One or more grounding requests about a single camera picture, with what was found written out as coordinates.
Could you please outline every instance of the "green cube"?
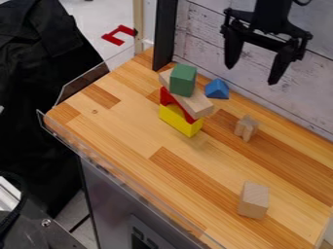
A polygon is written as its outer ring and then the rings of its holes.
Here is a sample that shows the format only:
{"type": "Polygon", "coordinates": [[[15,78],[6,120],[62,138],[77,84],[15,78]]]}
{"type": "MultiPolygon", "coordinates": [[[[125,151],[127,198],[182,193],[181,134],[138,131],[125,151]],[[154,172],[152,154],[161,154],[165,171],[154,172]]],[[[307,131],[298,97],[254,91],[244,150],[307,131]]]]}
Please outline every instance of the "green cube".
{"type": "Polygon", "coordinates": [[[195,89],[196,80],[197,68],[176,64],[170,76],[169,91],[177,95],[190,97],[195,89]]]}

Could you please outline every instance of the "wooden table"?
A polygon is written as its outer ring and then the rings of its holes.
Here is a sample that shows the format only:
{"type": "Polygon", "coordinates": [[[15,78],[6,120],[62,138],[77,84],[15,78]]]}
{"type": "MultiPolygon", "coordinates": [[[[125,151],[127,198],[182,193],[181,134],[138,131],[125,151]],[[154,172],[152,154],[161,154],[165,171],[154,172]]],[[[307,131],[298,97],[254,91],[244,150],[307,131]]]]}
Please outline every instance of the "wooden table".
{"type": "MultiPolygon", "coordinates": [[[[188,227],[156,198],[176,210],[213,248],[207,235],[227,248],[314,248],[333,205],[332,143],[234,92],[212,100],[214,114],[187,138],[158,118],[151,65],[151,50],[138,55],[56,106],[46,124],[188,227]],[[233,133],[245,114],[261,123],[249,143],[233,133]],[[262,221],[237,214],[246,180],[271,188],[262,221]]],[[[202,89],[209,79],[198,81],[202,89]]]]}

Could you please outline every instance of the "screw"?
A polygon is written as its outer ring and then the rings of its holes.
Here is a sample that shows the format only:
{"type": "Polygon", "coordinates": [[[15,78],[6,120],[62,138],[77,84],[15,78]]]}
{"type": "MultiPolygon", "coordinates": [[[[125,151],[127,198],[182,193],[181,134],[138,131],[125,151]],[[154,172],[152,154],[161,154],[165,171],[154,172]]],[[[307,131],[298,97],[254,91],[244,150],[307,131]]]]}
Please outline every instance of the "screw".
{"type": "Polygon", "coordinates": [[[51,221],[49,220],[49,219],[44,219],[43,221],[42,221],[42,227],[44,227],[44,228],[47,228],[47,227],[49,227],[50,226],[50,224],[51,224],[51,221]]]}

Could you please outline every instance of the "clear plastic guard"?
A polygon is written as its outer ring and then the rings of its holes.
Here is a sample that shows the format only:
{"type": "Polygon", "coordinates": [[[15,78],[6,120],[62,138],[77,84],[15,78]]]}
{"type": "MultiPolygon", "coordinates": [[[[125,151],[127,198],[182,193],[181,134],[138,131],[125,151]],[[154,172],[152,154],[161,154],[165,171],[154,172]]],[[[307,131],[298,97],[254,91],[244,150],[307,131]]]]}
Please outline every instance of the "clear plastic guard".
{"type": "MultiPolygon", "coordinates": [[[[89,86],[104,75],[112,72],[125,62],[134,58],[134,48],[135,45],[128,47],[121,53],[110,57],[109,59],[97,65],[95,68],[88,71],[87,73],[66,84],[62,88],[62,91],[55,103],[55,106],[60,104],[70,96],[74,95],[81,89],[89,86]]],[[[102,155],[100,155],[94,149],[90,148],[90,146],[80,140],[75,134],[65,129],[61,124],[57,123],[52,118],[46,116],[40,110],[37,110],[37,116],[40,122],[40,126],[45,129],[50,135],[52,135],[62,144],[67,146],[70,150],[75,152],[83,160],[89,162],[92,166],[97,168],[102,167],[105,170],[107,168],[106,171],[114,182],[116,182],[122,188],[126,189],[141,203],[148,206],[154,212],[159,214],[163,219],[176,227],[185,236],[195,241],[200,247],[225,248],[211,236],[198,228],[196,225],[188,221],[180,213],[163,203],[160,199],[158,199],[148,190],[143,188],[139,183],[137,183],[134,179],[132,179],[120,168],[118,168],[117,165],[110,163],[102,155]]]]}

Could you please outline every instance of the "blue arch block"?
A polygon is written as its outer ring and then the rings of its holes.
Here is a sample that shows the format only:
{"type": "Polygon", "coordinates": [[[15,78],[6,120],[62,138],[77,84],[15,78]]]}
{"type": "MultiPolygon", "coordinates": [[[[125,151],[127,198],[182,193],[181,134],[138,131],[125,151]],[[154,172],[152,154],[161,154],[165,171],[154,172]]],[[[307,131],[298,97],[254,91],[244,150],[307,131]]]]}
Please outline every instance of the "blue arch block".
{"type": "Polygon", "coordinates": [[[206,97],[229,99],[229,87],[220,79],[207,84],[204,91],[206,97]]]}

